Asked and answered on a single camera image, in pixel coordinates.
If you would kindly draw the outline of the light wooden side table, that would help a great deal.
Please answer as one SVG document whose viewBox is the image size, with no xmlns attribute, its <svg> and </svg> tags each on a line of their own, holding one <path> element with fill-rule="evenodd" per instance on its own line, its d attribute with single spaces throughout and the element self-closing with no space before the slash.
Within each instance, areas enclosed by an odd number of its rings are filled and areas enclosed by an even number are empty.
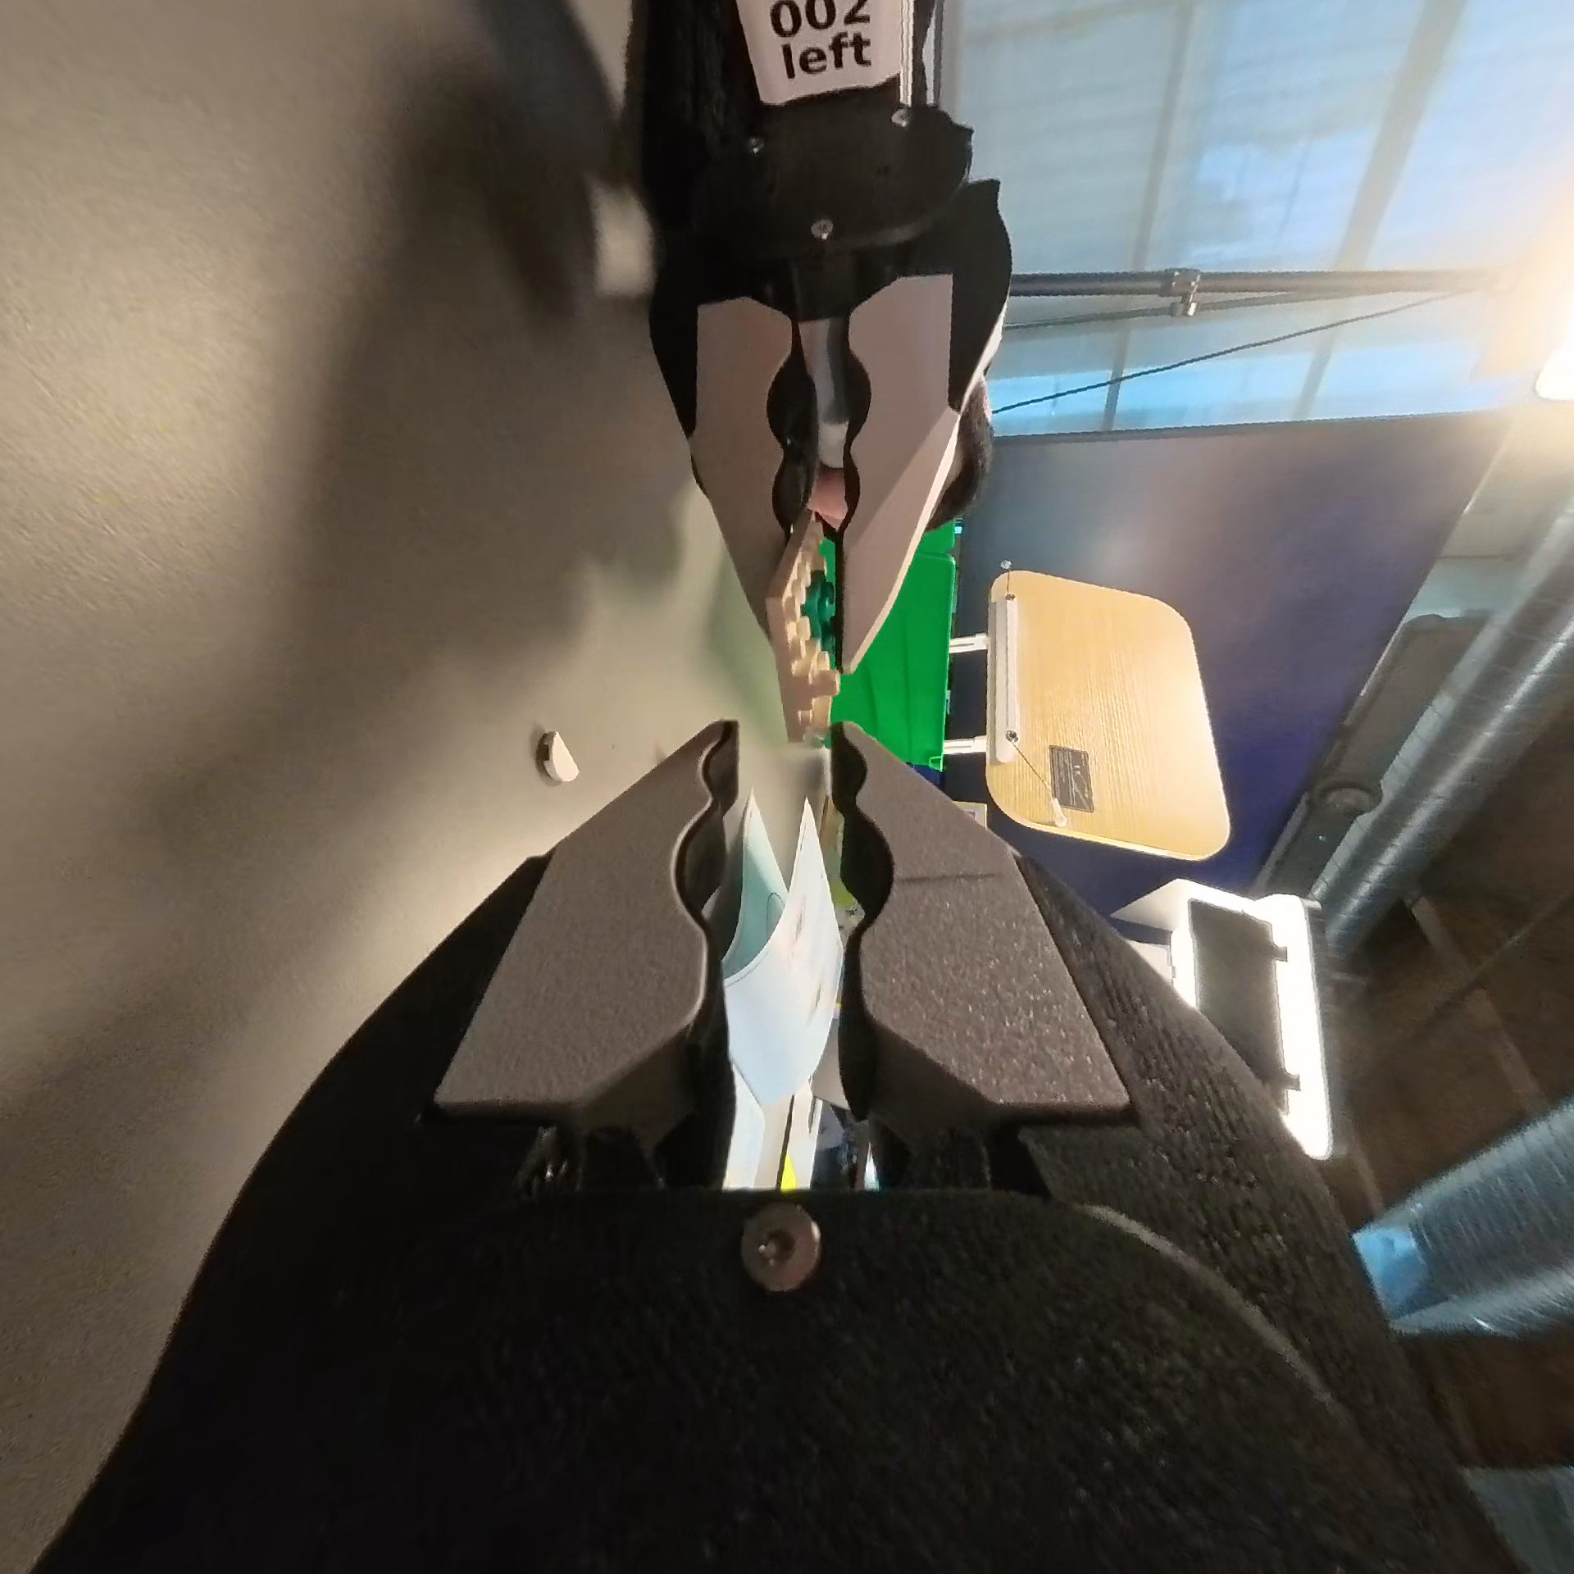
<svg viewBox="0 0 1574 1574">
<path fill-rule="evenodd" d="M 1005 570 L 990 589 L 984 763 L 1016 825 L 1200 862 L 1232 817 L 1188 622 L 1119 589 Z"/>
</svg>

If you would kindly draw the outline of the green plastic bin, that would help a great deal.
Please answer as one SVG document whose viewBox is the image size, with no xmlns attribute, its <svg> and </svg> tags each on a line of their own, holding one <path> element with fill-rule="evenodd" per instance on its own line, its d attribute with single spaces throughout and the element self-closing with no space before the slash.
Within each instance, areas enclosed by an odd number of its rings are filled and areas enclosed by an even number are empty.
<svg viewBox="0 0 1574 1574">
<path fill-rule="evenodd" d="M 934 778 L 943 772 L 951 714 L 958 534 L 952 523 L 919 544 L 892 611 L 832 703 L 832 722 L 859 725 Z"/>
</svg>

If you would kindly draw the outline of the white ceiling light panel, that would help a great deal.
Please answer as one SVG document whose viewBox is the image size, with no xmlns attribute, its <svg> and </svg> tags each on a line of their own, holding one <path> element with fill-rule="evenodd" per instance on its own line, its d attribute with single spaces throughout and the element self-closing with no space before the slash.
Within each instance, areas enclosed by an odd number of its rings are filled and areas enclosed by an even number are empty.
<svg viewBox="0 0 1574 1574">
<path fill-rule="evenodd" d="M 1247 1065 L 1314 1162 L 1333 1156 L 1333 1087 L 1316 909 L 1179 885 L 1173 982 Z"/>
</svg>

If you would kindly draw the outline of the metal crossbar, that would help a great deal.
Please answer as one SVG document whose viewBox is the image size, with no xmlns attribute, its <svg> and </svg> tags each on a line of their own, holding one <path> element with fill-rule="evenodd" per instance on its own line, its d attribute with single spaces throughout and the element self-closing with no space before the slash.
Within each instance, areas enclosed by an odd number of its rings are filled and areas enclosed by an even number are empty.
<svg viewBox="0 0 1574 1574">
<path fill-rule="evenodd" d="M 1020 272 L 1010 296 L 1024 302 L 1151 302 L 1192 317 L 1215 302 L 1366 302 L 1398 296 L 1492 292 L 1522 281 L 1526 268 L 1147 268 Z"/>
</svg>

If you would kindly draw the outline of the silver air duct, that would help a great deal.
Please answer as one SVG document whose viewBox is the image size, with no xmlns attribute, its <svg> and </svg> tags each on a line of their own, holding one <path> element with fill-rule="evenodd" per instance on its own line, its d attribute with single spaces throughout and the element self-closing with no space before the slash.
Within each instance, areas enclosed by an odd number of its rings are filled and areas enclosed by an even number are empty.
<svg viewBox="0 0 1574 1574">
<path fill-rule="evenodd" d="M 1573 502 L 1449 669 L 1385 770 L 1342 782 L 1361 808 L 1310 885 L 1325 950 L 1346 961 L 1449 847 L 1571 697 Z"/>
<path fill-rule="evenodd" d="M 1353 1235 L 1400 1334 L 1528 1340 L 1573 1327 L 1573 1102 Z"/>
</svg>

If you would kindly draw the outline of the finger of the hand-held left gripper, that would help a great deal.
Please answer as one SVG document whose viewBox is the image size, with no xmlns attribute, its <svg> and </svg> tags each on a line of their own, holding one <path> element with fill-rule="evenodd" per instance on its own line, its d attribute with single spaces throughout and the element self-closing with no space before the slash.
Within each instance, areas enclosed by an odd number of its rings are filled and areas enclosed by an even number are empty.
<svg viewBox="0 0 1574 1574">
<path fill-rule="evenodd" d="M 866 658 L 892 611 L 951 474 L 960 414 L 952 405 L 951 274 L 898 279 L 857 306 L 849 352 L 868 384 L 847 467 L 857 500 L 840 529 L 840 665 Z"/>
<path fill-rule="evenodd" d="M 808 512 L 812 454 L 773 426 L 773 390 L 789 375 L 789 416 L 814 414 L 793 319 L 754 298 L 703 304 L 696 337 L 696 480 L 758 619 L 789 538 Z"/>
</svg>

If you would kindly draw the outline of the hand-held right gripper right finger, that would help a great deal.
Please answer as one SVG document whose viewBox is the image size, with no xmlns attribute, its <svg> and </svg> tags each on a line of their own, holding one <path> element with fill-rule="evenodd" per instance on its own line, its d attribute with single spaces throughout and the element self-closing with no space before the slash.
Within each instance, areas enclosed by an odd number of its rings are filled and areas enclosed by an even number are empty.
<svg viewBox="0 0 1574 1574">
<path fill-rule="evenodd" d="M 840 1083 L 887 1130 L 1121 1119 L 1129 1089 L 1018 857 L 855 723 L 832 729 Z"/>
</svg>

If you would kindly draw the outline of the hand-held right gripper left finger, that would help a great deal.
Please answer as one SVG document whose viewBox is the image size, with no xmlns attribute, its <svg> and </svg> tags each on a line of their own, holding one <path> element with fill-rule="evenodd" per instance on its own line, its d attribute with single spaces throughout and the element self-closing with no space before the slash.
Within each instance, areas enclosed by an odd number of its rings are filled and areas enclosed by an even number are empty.
<svg viewBox="0 0 1574 1574">
<path fill-rule="evenodd" d="M 669 1138 L 716 1057 L 705 905 L 726 866 L 739 723 L 713 722 L 566 836 L 439 1083 L 445 1115 Z"/>
</svg>

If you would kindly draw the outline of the lego instruction booklet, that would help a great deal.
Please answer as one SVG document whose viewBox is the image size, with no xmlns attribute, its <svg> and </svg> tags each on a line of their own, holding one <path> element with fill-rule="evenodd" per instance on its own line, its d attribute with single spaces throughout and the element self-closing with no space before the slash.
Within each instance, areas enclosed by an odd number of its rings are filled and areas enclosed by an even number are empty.
<svg viewBox="0 0 1574 1574">
<path fill-rule="evenodd" d="M 729 1057 L 763 1108 L 814 1079 L 832 1038 L 844 943 L 812 806 L 784 877 L 756 797 L 739 843 L 739 913 L 722 956 Z"/>
</svg>

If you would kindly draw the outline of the white and green lego assembly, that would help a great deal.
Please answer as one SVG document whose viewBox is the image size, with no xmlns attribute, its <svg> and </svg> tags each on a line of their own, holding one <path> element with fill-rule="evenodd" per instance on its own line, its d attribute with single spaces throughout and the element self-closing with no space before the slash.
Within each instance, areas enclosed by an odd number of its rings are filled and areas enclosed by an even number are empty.
<svg viewBox="0 0 1574 1574">
<path fill-rule="evenodd" d="M 789 742 L 823 746 L 840 693 L 836 544 L 808 512 L 797 523 L 763 596 Z"/>
</svg>

